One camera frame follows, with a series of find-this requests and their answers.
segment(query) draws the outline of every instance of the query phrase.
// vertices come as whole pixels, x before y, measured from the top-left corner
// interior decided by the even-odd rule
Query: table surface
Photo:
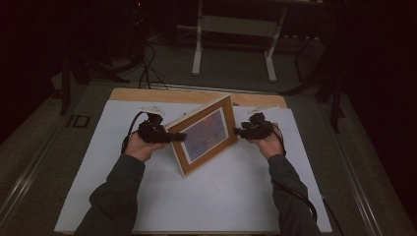
[[[169,122],[218,95],[218,92],[206,91],[115,89],[98,122],[55,230],[71,234],[80,223],[89,208],[89,194],[105,181],[117,160],[118,141],[125,135],[127,123],[137,113],[135,107],[160,104],[165,111],[164,122]],[[236,121],[247,120],[247,112],[254,104],[286,107],[285,100],[278,95],[233,93],[232,100],[240,105],[235,106]],[[270,121],[283,124],[281,131],[288,141],[286,148],[293,156],[289,160],[309,187],[309,196],[318,210],[319,227],[324,232],[331,231],[291,110],[275,108],[265,115]],[[158,150],[147,161],[146,175],[138,193],[140,217],[134,233],[278,232],[278,213],[271,197],[268,164],[256,147],[239,141],[187,178],[180,174],[171,152],[169,148]]]

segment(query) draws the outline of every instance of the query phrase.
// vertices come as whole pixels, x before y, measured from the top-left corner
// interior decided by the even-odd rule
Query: white sheet
[[[120,154],[122,140],[140,107],[160,106],[162,124],[199,105],[109,100],[67,196],[55,231],[74,232],[89,209],[89,195],[105,181]],[[248,121],[254,107],[234,107],[236,125]],[[322,232],[331,232],[328,216],[290,109],[264,112],[277,122],[287,157],[309,189]],[[144,119],[142,115],[135,127]],[[155,151],[146,163],[138,192],[134,232],[265,232],[276,233],[278,211],[273,205],[268,163],[255,145],[240,140],[209,163],[183,178],[171,147]]]

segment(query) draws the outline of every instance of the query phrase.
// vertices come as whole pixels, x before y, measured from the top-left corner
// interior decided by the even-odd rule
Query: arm
[[[75,235],[131,235],[138,213],[137,194],[152,152],[167,144],[146,144],[134,133],[106,182],[89,197],[91,208]]]
[[[277,124],[275,125],[275,132],[280,134]],[[275,134],[263,140],[249,140],[249,143],[257,145],[261,154],[267,159],[272,180],[308,197],[307,187],[300,181],[296,170],[283,155],[283,142],[280,142]],[[273,187],[272,197],[279,211],[281,235],[321,235],[305,203],[276,187]]]

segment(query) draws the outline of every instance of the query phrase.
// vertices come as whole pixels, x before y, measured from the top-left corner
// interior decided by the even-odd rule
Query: picture frame
[[[183,177],[237,142],[230,94],[220,96],[164,126],[168,133],[185,133],[184,142],[172,142]]]

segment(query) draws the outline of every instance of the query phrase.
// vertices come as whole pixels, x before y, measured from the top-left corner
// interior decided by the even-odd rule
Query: controller cable
[[[285,150],[285,147],[284,147],[284,138],[283,138],[282,133],[279,130],[278,126],[276,126],[274,124],[273,124],[273,126],[278,129],[278,133],[275,130],[273,130],[273,133],[276,135],[276,137],[278,138],[279,142],[281,143],[281,145],[282,145],[282,152],[283,152],[283,155],[285,156],[286,155],[286,150]],[[294,190],[292,190],[292,189],[290,189],[288,187],[285,187],[285,186],[277,183],[274,180],[271,180],[271,183],[273,184],[273,186],[275,188],[277,188],[279,190],[282,190],[282,191],[285,191],[288,194],[291,194],[292,196],[294,196],[294,197],[300,199],[301,201],[303,201],[303,203],[305,203],[310,208],[310,211],[312,212],[313,218],[317,222],[317,218],[318,217],[317,217],[316,208],[314,207],[314,205],[305,196],[303,196],[302,194],[300,194],[300,193],[298,193],[298,192],[296,192],[296,191],[294,191]],[[322,200],[323,200],[323,203],[325,204],[325,207],[328,209],[328,212],[330,213],[331,217],[334,219],[334,223],[336,224],[337,229],[340,232],[340,235],[341,236],[344,236],[343,230],[341,229],[341,226],[340,226],[340,224],[339,224],[336,216],[334,215],[334,212],[331,210],[330,206],[328,205],[328,201],[326,200],[326,197],[323,194],[322,194]]]
[[[125,153],[125,150],[126,150],[126,148],[128,147],[128,143],[129,143],[129,140],[130,140],[130,136],[131,136],[133,133],[135,133],[135,132],[132,132],[132,130],[133,130],[133,126],[134,126],[134,125],[135,125],[135,123],[136,123],[136,120],[137,120],[137,119],[138,119],[138,117],[139,117],[141,114],[143,114],[143,113],[144,113],[143,111],[139,112],[139,113],[135,116],[135,118],[133,119],[132,124],[131,124],[131,126],[130,126],[130,128],[129,128],[128,135],[125,137],[125,139],[123,140],[123,143],[122,143],[122,147],[121,147],[121,153],[122,153],[122,154],[124,154],[124,153]]]

